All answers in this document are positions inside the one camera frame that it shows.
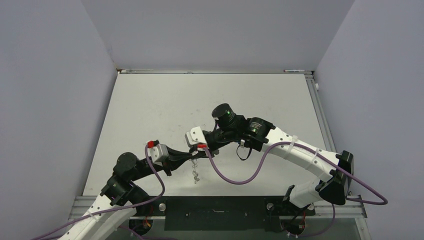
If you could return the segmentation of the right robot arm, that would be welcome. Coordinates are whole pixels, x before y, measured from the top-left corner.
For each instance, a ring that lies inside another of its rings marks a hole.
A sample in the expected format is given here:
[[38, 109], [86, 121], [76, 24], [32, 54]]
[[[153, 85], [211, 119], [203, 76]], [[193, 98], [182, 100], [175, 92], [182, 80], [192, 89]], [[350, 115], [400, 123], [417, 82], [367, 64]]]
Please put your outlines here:
[[259, 117], [245, 118], [236, 114], [229, 104], [218, 105], [211, 113], [215, 121], [212, 131], [194, 127], [187, 131], [187, 145], [198, 151], [212, 152], [230, 144], [272, 154], [287, 160], [316, 178], [300, 185], [291, 185], [283, 199], [282, 207], [289, 214], [318, 201], [344, 205], [351, 181], [353, 155], [350, 152], [331, 152], [314, 147], [289, 135], [273, 123]]

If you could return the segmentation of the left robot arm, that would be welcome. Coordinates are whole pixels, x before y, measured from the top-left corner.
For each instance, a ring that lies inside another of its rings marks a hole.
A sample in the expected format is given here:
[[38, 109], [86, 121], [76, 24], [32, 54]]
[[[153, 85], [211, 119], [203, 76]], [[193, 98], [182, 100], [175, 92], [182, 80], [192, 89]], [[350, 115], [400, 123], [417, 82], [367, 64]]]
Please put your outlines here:
[[[121, 154], [113, 168], [112, 176], [99, 195], [79, 218], [66, 225], [62, 240], [104, 240], [119, 225], [133, 215], [143, 215], [158, 204], [165, 193], [165, 183], [159, 176], [167, 176], [183, 163], [192, 160], [196, 152], [171, 149], [158, 141], [150, 141], [145, 158], [139, 159], [131, 152]], [[157, 196], [150, 196], [135, 181], [154, 175], [161, 185]]]

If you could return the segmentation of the metal keyring plate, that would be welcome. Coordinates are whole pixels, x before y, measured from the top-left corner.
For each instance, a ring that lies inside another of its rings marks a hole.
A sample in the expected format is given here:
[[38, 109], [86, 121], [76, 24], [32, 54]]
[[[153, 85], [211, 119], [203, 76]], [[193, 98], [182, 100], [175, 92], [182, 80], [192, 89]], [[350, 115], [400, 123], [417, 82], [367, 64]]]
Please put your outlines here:
[[194, 183], [197, 184], [200, 181], [199, 173], [197, 172], [198, 160], [191, 159], [191, 164], [192, 164], [192, 175], [193, 175]]

